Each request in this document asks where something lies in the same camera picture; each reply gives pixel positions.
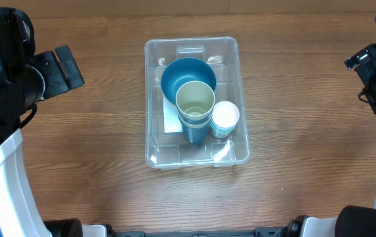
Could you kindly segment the dark blue bowl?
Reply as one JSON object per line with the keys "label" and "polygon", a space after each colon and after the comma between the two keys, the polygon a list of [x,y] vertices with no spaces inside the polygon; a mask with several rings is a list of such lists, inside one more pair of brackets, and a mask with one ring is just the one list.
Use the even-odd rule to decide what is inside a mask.
{"label": "dark blue bowl", "polygon": [[200,81],[207,84],[213,91],[217,87],[217,79],[212,68],[195,58],[181,58],[173,61],[163,71],[161,91],[163,97],[176,107],[176,93],[180,87],[190,81]]}

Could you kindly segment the beige tall cup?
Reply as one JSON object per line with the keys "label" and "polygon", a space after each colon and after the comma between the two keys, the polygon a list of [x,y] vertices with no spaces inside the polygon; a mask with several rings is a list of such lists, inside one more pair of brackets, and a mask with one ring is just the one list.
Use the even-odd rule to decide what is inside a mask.
{"label": "beige tall cup", "polygon": [[205,117],[203,119],[200,119],[200,120],[192,120],[192,119],[188,119],[182,115],[178,115],[178,119],[181,123],[181,127],[183,129],[185,128],[192,128],[192,129],[197,129],[197,128],[202,128],[204,126],[206,126],[207,124],[210,123],[211,121],[211,116],[208,116],[208,117]]}
{"label": "beige tall cup", "polygon": [[211,116],[214,104],[215,92],[204,82],[187,82],[176,93],[178,113],[188,119],[200,120]]}

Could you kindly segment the dark blue tall cup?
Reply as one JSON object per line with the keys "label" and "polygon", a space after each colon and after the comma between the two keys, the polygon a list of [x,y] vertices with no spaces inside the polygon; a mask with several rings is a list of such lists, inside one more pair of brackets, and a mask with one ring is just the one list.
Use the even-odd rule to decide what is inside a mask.
{"label": "dark blue tall cup", "polygon": [[182,132],[185,138],[192,144],[203,143],[209,133],[210,123],[202,128],[192,129],[192,128],[182,128]]}

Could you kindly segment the pink small cup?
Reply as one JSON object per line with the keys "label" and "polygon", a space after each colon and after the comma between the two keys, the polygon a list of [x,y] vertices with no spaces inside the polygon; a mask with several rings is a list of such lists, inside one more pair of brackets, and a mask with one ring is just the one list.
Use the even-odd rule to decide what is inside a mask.
{"label": "pink small cup", "polygon": [[212,120],[219,126],[230,127],[240,119],[238,107],[230,101],[220,101],[213,108]]}

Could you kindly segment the light blue small cup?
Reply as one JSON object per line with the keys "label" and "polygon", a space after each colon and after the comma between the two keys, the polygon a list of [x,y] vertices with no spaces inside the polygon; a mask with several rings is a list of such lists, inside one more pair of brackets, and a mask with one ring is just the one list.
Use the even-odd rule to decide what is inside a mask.
{"label": "light blue small cup", "polygon": [[217,125],[213,120],[211,121],[211,127],[213,130],[217,131],[217,132],[220,132],[220,133],[229,133],[229,132],[232,132],[235,127],[236,127],[236,124],[233,125],[233,126],[230,126],[230,127],[222,127],[222,126],[219,126]]}

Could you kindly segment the mint green small cup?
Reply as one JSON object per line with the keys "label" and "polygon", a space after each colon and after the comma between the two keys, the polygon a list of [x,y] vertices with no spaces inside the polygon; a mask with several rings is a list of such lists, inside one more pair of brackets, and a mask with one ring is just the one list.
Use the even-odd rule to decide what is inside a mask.
{"label": "mint green small cup", "polygon": [[211,127],[211,133],[218,139],[227,137],[233,130],[234,128],[221,130],[218,128]]}

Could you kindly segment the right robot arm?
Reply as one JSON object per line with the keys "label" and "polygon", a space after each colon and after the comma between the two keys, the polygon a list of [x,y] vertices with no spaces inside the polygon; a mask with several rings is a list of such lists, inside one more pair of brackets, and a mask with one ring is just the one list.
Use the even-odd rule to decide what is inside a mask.
{"label": "right robot arm", "polygon": [[[358,94],[376,115],[376,43],[371,43],[344,64],[354,69],[364,87]],[[376,236],[376,200],[372,208],[348,205],[337,217],[318,219],[301,215],[280,228],[275,236]]]}

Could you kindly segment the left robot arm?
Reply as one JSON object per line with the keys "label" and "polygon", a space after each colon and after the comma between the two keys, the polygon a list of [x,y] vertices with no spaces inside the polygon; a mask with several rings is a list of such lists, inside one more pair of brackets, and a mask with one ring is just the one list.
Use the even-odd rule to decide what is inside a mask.
{"label": "left robot arm", "polygon": [[83,84],[67,45],[36,53],[28,15],[0,7],[0,236],[83,234],[78,219],[41,219],[24,167],[21,133],[40,101]]}

